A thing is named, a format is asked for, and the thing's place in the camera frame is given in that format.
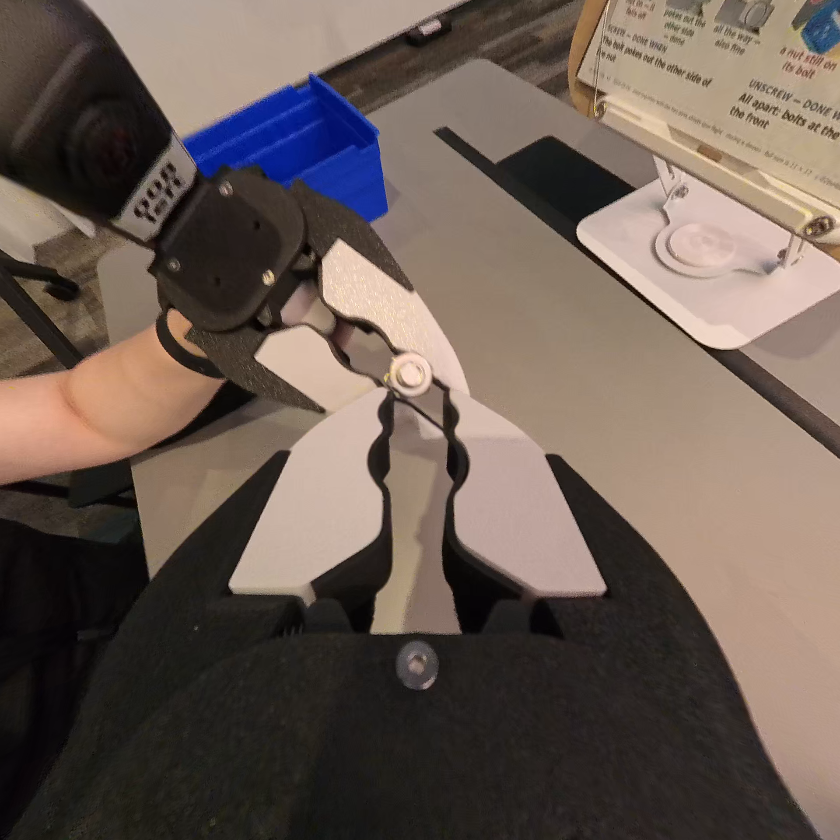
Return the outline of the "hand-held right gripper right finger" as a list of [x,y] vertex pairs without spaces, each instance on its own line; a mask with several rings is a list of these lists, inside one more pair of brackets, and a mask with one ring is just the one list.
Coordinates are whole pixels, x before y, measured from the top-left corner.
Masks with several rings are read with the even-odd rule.
[[603,596],[606,583],[543,449],[463,392],[446,395],[444,422],[449,569],[531,601]]

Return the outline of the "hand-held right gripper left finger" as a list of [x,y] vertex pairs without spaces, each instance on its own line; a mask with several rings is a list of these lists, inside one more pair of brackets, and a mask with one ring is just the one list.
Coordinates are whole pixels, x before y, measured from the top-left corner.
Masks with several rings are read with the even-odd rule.
[[346,608],[374,599],[392,572],[394,397],[376,388],[330,415],[288,453],[228,587]]

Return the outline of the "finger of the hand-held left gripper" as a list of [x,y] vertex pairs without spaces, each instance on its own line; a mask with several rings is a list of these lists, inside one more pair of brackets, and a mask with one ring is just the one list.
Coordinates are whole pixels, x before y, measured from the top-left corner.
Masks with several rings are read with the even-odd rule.
[[397,354],[415,352],[437,382],[469,394],[457,353],[424,300],[338,238],[322,257],[322,302],[336,316],[373,329]]
[[326,413],[357,402],[394,403],[393,393],[374,377],[355,370],[333,342],[312,327],[271,332],[255,361]]

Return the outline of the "silver hex bolt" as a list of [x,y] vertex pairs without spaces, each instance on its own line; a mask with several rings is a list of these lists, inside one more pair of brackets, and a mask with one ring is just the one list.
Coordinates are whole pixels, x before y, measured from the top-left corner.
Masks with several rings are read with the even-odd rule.
[[400,397],[412,399],[431,390],[434,372],[420,353],[403,352],[392,357],[384,384]]

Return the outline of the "blue plastic divided bin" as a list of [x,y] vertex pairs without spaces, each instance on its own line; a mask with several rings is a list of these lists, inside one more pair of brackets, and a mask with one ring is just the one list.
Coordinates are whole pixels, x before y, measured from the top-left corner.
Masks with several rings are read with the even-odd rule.
[[184,138],[201,173],[260,168],[289,187],[302,180],[367,222],[388,210],[379,130],[320,77],[287,86]]

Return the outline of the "person's left forearm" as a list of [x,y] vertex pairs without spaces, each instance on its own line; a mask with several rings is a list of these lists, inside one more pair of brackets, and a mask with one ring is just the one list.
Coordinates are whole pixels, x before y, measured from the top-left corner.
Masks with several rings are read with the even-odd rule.
[[180,432],[224,379],[169,310],[67,371],[1,383],[1,484],[133,457]]

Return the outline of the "black chair base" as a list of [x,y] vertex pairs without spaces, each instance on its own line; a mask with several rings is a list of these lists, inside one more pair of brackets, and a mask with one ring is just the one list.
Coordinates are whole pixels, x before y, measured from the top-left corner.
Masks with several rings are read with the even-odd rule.
[[82,360],[82,354],[19,285],[19,280],[37,281],[52,298],[64,302],[78,299],[78,284],[55,269],[19,261],[1,251],[1,299],[64,369],[72,369]]

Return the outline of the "printed instruction sheet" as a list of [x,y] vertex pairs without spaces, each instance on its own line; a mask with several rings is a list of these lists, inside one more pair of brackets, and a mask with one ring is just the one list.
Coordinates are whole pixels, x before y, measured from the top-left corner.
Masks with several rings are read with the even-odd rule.
[[579,81],[838,206],[839,2],[609,2]]

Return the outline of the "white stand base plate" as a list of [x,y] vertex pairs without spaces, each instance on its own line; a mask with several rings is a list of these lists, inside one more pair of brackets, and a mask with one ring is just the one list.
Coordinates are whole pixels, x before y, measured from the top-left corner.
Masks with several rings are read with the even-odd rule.
[[739,350],[839,291],[800,234],[654,157],[657,179],[587,216],[580,242],[693,340]]

